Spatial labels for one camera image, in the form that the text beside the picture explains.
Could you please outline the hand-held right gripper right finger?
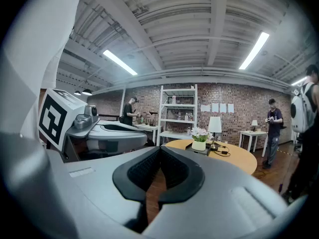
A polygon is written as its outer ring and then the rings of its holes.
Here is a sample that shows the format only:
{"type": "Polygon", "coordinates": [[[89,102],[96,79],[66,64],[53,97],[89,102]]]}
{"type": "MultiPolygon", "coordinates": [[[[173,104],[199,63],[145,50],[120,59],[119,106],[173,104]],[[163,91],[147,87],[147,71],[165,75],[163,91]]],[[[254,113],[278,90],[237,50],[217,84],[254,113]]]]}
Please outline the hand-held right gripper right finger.
{"type": "Polygon", "coordinates": [[[187,201],[163,205],[142,233],[148,238],[235,239],[264,227],[287,209],[276,191],[227,161],[162,149],[196,162],[205,179],[187,201]]]}

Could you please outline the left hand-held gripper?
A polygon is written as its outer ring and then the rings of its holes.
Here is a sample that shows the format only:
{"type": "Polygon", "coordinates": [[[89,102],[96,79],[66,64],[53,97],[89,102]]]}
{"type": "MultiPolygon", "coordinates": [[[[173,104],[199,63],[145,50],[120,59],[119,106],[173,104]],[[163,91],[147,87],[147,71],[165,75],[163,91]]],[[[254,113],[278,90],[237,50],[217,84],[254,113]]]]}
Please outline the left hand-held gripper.
{"type": "Polygon", "coordinates": [[[146,132],[119,121],[100,120],[95,106],[58,89],[47,89],[42,100],[38,129],[64,162],[80,161],[71,138],[87,140],[89,150],[128,151],[147,142],[146,132]],[[95,125],[102,129],[92,130],[95,125]]]}

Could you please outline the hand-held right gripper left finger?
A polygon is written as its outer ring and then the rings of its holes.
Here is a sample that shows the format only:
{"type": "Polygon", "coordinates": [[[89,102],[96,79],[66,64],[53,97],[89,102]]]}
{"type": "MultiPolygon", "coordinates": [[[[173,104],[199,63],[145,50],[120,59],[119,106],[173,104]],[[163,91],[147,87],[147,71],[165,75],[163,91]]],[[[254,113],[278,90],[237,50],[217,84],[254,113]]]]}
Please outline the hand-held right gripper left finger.
{"type": "Polygon", "coordinates": [[[142,204],[128,200],[113,182],[113,173],[120,165],[154,154],[158,147],[148,147],[124,155],[104,159],[63,163],[56,151],[47,155],[53,192],[66,215],[57,218],[63,232],[57,239],[143,239],[133,230],[142,221],[142,204]]]}

